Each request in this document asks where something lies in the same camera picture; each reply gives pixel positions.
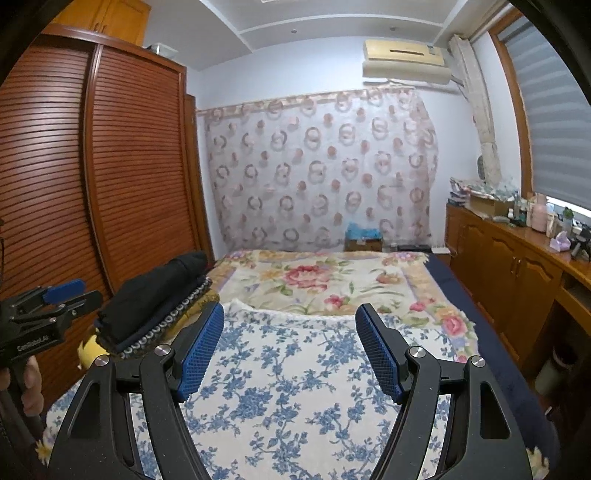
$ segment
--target louvered door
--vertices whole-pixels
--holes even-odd
[[[87,165],[93,220],[114,290],[198,248],[183,101],[184,76],[178,70],[102,50]]]
[[[106,295],[81,169],[80,119],[93,47],[41,37],[0,87],[2,299],[73,278]],[[66,343],[38,356],[47,404],[81,376],[76,347],[91,319],[74,322]]]

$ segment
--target white wall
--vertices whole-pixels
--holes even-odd
[[[472,47],[480,64],[491,101],[501,175],[504,180],[512,180],[513,184],[521,189],[521,156],[517,121],[501,59],[488,32],[478,38]]]
[[[365,37],[321,38],[262,48],[202,72],[189,72],[187,91],[201,109],[250,100],[363,87]],[[439,168],[431,191],[433,245],[443,245],[449,177],[476,178],[480,142],[472,111],[456,85],[420,88],[439,140]],[[207,216],[216,257],[226,254],[207,167],[204,128],[198,140]]]

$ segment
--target folded black cloth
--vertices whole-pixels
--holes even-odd
[[[206,268],[206,254],[191,252],[126,281],[99,311],[95,325],[109,342],[123,342],[137,332],[169,297],[203,276]]]
[[[121,353],[127,347],[131,346],[133,343],[139,341],[143,338],[148,332],[150,332],[156,325],[161,323],[167,316],[172,316],[176,322],[179,318],[182,317],[183,312],[187,310],[193,303],[195,303],[199,297],[201,297],[206,291],[209,290],[212,281],[205,277],[199,277],[196,280],[193,280],[190,284],[184,286],[183,288],[179,289],[179,291],[173,293],[169,298],[164,300],[152,313],[150,318],[147,318],[146,321],[140,326],[138,330],[133,332],[131,336],[123,340],[122,342],[115,343],[111,339],[109,335],[103,334],[103,329],[100,328],[99,325],[95,323],[95,326],[99,328],[99,334],[97,335],[96,341],[98,344],[106,349],[110,353]],[[190,300],[188,297],[191,293],[197,293],[199,290],[199,295],[194,295],[193,299]]]

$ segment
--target bedspread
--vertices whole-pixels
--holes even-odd
[[[224,307],[224,329],[202,385],[180,406],[212,479],[367,480],[400,407],[380,390],[355,317],[255,310],[235,299]],[[455,359],[440,329],[382,318],[410,345]],[[48,413],[47,449],[74,392]],[[141,396],[130,400],[144,472],[161,479]],[[443,395],[420,478],[435,473],[448,411]]]
[[[414,252],[298,253],[242,250],[208,275],[221,302],[307,315],[350,315],[362,303],[403,324],[441,329],[458,361],[478,353],[474,324],[445,297]]]

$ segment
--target metal screw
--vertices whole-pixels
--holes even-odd
[[[484,361],[484,359],[478,355],[473,356],[470,359],[470,361],[472,362],[472,365],[474,365],[475,367],[478,367],[478,368],[482,368],[486,365],[486,362]]]
[[[409,353],[414,358],[423,358],[425,355],[427,355],[427,352],[422,346],[412,346],[409,350]]]
[[[109,355],[99,355],[95,358],[95,365],[97,367],[104,367],[109,363]]]
[[[171,351],[170,345],[166,345],[166,343],[164,343],[163,345],[158,345],[155,349],[154,349],[154,353],[158,356],[165,356],[168,355]]]

